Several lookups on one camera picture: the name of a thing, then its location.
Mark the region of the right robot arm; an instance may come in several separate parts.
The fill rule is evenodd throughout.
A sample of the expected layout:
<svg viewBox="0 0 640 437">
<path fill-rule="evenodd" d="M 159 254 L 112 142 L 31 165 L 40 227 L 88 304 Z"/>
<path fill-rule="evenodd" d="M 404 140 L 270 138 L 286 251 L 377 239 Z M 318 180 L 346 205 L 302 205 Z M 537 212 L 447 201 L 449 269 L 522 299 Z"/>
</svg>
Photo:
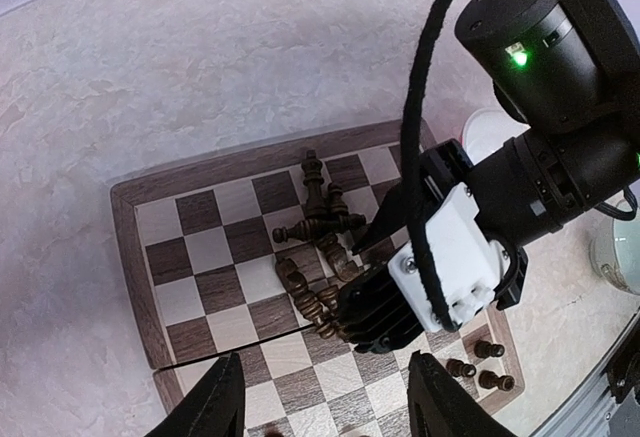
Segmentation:
<svg viewBox="0 0 640 437">
<path fill-rule="evenodd" d="M 433 205 L 419 148 L 436 41 L 453 0 L 435 0 L 409 75 L 400 133 L 402 181 L 387 214 L 415 228 Z M 480 206 L 480 228 L 510 264 L 500 308 L 520 299 L 526 246 L 595 208 L 639 176 L 639 41 L 617 0 L 471 0 L 455 35 L 492 79 L 503 109 L 527 125 L 471 168 L 458 144 L 441 166 L 457 170 Z"/>
</svg>

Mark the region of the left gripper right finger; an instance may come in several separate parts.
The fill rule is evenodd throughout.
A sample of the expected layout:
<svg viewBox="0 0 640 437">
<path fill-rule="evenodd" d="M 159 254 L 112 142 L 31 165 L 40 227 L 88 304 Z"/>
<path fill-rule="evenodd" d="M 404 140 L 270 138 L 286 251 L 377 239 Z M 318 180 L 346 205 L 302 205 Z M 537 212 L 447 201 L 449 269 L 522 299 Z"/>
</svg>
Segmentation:
<svg viewBox="0 0 640 437">
<path fill-rule="evenodd" d="M 514 437 L 432 354 L 411 355 L 407 395 L 413 437 Z"/>
</svg>

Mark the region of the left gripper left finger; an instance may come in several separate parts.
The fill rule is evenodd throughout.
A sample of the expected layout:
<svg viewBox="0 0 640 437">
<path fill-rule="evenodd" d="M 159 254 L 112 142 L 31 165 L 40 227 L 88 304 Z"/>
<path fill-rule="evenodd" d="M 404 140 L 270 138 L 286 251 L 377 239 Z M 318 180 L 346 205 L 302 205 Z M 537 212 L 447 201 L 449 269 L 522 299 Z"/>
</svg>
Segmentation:
<svg viewBox="0 0 640 437">
<path fill-rule="evenodd" d="M 219 358 L 148 437 L 243 436 L 245 379 L 237 353 Z"/>
</svg>

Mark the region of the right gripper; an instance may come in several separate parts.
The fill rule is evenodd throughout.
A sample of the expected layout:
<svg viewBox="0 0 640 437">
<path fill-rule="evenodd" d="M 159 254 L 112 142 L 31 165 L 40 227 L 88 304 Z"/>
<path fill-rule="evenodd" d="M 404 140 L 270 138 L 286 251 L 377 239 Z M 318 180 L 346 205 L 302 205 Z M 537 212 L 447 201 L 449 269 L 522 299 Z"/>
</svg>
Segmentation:
<svg viewBox="0 0 640 437">
<path fill-rule="evenodd" d="M 424 204 L 418 222 L 433 258 L 422 277 L 411 242 L 385 259 L 390 276 L 414 312 L 479 312 L 495 302 L 500 310 L 519 303 L 526 253 L 506 238 L 483 230 L 476 217 L 479 195 L 465 183 L 473 168 L 461 144 L 450 139 L 420 155 Z M 403 187 L 390 187 L 366 231 L 354 239 L 354 255 L 373 247 L 406 225 Z"/>
</svg>

